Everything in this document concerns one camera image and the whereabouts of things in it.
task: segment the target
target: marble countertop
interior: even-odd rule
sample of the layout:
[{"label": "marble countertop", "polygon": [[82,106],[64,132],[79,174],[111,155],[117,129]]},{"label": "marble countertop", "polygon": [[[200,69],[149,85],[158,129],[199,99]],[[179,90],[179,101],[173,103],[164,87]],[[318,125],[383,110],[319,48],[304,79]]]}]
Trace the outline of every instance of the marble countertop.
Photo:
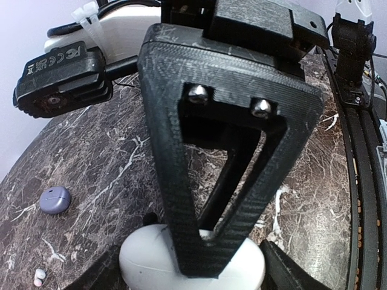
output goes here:
[{"label": "marble countertop", "polygon": [[[251,238],[276,242],[332,289],[345,289],[350,251],[350,196],[342,133],[324,65],[303,60],[307,82],[327,100],[318,127]],[[122,80],[138,86],[136,76]],[[0,290],[126,289],[118,253],[144,214],[163,215],[138,87],[115,86],[111,101],[54,118],[0,184]],[[222,152],[187,146],[192,191],[200,208],[226,161]],[[70,208],[40,211],[40,194],[64,186]]]}]

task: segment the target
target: screw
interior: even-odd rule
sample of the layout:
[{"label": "screw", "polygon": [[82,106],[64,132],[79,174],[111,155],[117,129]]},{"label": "screw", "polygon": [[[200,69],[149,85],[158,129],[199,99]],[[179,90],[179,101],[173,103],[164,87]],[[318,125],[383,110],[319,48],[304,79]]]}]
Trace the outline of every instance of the screw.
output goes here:
[{"label": "screw", "polygon": [[267,119],[271,112],[272,106],[267,100],[258,100],[252,108],[252,115],[257,118]]},{"label": "screw", "polygon": [[51,105],[56,105],[60,102],[60,98],[59,97],[50,97],[47,102]]},{"label": "screw", "polygon": [[188,92],[188,100],[197,105],[205,105],[208,102],[207,89],[201,85],[193,85]]}]

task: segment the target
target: black plastic bracket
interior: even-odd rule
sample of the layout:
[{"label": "black plastic bracket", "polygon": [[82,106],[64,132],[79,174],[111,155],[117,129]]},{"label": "black plastic bracket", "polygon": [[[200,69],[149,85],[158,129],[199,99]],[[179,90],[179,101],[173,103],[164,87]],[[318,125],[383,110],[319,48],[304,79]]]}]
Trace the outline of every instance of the black plastic bracket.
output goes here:
[{"label": "black plastic bracket", "polygon": [[[202,33],[155,24],[138,57],[166,221],[180,271],[188,277],[216,277],[222,272],[293,167],[324,107],[320,90],[276,69],[279,61],[274,57],[203,39]],[[187,99],[192,85],[206,89],[206,101]],[[253,114],[263,100],[271,107],[267,118]],[[196,127],[196,133],[185,127]],[[237,130],[248,134],[235,134]],[[228,148],[232,138],[239,139],[234,147],[245,138],[251,149],[241,158],[248,159],[261,131],[266,142],[250,176],[213,237],[203,240],[183,142]],[[228,180],[226,174],[222,179]],[[223,182],[217,184],[221,189]],[[209,221],[205,211],[202,217]]]}]

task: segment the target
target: black metal frame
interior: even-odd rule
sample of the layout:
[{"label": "black metal frame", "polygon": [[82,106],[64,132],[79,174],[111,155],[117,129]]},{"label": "black metal frame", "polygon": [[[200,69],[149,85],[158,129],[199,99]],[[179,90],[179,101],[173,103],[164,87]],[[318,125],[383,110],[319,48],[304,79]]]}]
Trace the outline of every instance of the black metal frame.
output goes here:
[{"label": "black metal frame", "polygon": [[347,289],[387,289],[387,198],[377,155],[377,146],[383,144],[379,119],[369,101],[348,102],[353,95],[336,77],[337,56],[331,51],[318,52],[324,55],[335,96],[350,175],[352,236]]}]

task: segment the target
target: marble table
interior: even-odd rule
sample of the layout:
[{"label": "marble table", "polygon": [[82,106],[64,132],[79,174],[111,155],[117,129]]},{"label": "marble table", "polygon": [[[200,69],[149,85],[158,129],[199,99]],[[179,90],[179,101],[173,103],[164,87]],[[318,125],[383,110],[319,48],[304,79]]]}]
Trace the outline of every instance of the marble table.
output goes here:
[{"label": "marble table", "polygon": [[[302,62],[307,82],[324,92],[325,112],[250,237],[276,242],[313,277],[345,289],[350,196],[342,131],[320,57]],[[110,102],[54,118],[1,183],[0,290],[34,289],[36,268],[48,274],[42,289],[126,289],[120,245],[144,214],[162,216],[163,208],[138,79],[122,82],[137,87],[115,86]],[[226,155],[187,146],[187,157],[200,210]],[[59,185],[73,196],[70,208],[41,212],[40,194]]]}]

